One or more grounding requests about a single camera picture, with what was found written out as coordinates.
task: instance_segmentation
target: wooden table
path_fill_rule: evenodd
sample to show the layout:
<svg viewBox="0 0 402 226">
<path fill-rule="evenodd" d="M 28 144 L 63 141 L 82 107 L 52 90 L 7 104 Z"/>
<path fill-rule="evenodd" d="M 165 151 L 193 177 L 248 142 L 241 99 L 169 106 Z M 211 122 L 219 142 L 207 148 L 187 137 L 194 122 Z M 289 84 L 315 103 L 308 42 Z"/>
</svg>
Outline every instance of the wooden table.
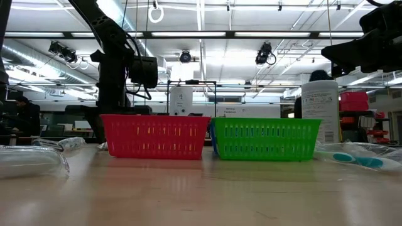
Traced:
<svg viewBox="0 0 402 226">
<path fill-rule="evenodd" d="M 402 179 L 319 161 L 116 159 L 70 153 L 70 177 L 0 180 L 0 225 L 402 224 Z"/>
</svg>

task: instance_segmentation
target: red bin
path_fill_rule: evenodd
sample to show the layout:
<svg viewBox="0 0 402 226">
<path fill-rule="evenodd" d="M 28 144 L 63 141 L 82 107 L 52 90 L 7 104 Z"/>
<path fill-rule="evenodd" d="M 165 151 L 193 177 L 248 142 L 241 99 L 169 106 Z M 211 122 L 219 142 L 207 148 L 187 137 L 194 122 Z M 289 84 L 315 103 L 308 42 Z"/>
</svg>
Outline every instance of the red bin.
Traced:
<svg viewBox="0 0 402 226">
<path fill-rule="evenodd" d="M 200 159 L 210 117 L 101 115 L 117 158 Z"/>
</svg>

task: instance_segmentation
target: white bottle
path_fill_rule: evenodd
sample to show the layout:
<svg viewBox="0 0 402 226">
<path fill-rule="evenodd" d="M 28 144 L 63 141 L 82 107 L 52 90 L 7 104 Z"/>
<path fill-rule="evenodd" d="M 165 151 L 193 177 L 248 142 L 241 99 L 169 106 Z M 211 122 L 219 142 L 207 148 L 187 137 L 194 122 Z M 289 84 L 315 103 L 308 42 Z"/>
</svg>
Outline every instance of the white bottle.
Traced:
<svg viewBox="0 0 402 226">
<path fill-rule="evenodd" d="M 321 119 L 317 141 L 339 143 L 338 83 L 333 80 L 308 82 L 301 88 L 304 119 Z"/>
</svg>

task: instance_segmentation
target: ceiling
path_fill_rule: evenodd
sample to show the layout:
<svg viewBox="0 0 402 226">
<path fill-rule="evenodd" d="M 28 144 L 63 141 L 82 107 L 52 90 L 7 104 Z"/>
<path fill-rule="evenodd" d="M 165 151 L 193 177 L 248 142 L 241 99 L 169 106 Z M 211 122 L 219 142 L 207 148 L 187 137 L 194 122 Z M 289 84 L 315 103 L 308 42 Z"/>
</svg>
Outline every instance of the ceiling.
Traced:
<svg viewBox="0 0 402 226">
<path fill-rule="evenodd" d="M 197 3 L 205 2 L 205 16 L 197 14 Z M 329 0 L 336 8 L 336 0 Z M 159 0 L 164 17 L 159 23 L 148 20 L 148 3 L 153 1 L 129 0 L 126 18 L 138 31 L 328 31 L 329 21 L 326 0 L 282 0 L 282 11 L 278 11 L 278 0 L 230 0 L 230 12 L 225 10 L 226 0 Z M 341 0 L 340 10 L 329 11 L 332 31 L 361 31 L 359 19 L 374 9 L 361 0 Z M 90 31 L 76 10 L 71 9 L 67 0 L 14 0 L 9 16 L 7 31 Z M 67 10 L 56 10 L 65 7 Z M 160 14 L 152 13 L 154 19 Z M 47 56 L 51 41 L 59 41 L 89 61 L 85 70 L 76 69 L 94 79 L 98 79 L 97 63 L 91 62 L 89 55 L 99 49 L 95 40 L 49 40 L 17 39 L 16 41 Z M 314 70 L 330 70 L 330 62 L 320 55 L 320 50 L 331 45 L 330 40 L 264 40 L 264 39 L 204 39 L 206 73 L 204 79 L 220 83 L 283 83 L 300 84 L 300 75 Z M 260 70 L 255 64 L 256 53 L 264 41 L 270 41 L 278 61 L 276 65 Z M 332 44 L 350 40 L 333 40 Z M 193 57 L 199 58 L 198 39 L 152 39 L 146 40 L 146 47 L 154 55 L 165 57 L 171 67 L 178 63 L 176 54 L 189 50 Z M 367 74 L 354 72 L 353 79 L 364 78 Z M 201 73 L 195 72 L 195 78 L 201 79 Z M 384 77 L 372 76 L 368 82 L 382 81 Z"/>
</svg>

